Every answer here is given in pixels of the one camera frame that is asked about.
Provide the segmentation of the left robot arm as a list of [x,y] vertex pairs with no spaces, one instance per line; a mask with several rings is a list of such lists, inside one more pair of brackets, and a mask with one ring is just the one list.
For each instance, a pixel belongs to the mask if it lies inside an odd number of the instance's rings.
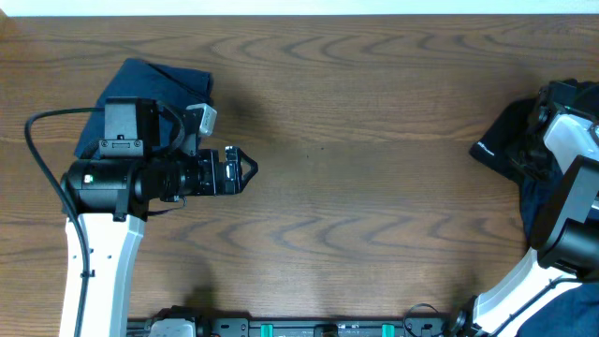
[[62,336],[124,336],[137,252],[153,199],[236,195],[258,164],[236,146],[221,161],[200,149],[213,130],[207,104],[183,110],[152,99],[110,97],[104,135],[63,175],[67,220]]

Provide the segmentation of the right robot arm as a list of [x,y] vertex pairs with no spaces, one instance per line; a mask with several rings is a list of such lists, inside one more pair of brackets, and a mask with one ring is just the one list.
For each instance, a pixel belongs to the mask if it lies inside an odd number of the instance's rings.
[[597,335],[597,82],[552,81],[509,104],[469,154],[518,186],[528,248],[445,334]]

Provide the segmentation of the navy blue shorts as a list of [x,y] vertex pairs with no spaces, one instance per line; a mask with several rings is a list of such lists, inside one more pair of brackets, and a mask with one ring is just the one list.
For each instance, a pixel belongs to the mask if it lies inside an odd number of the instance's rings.
[[519,212],[527,244],[530,244],[535,218],[559,185],[563,174],[558,170],[548,181],[525,176],[519,185]]

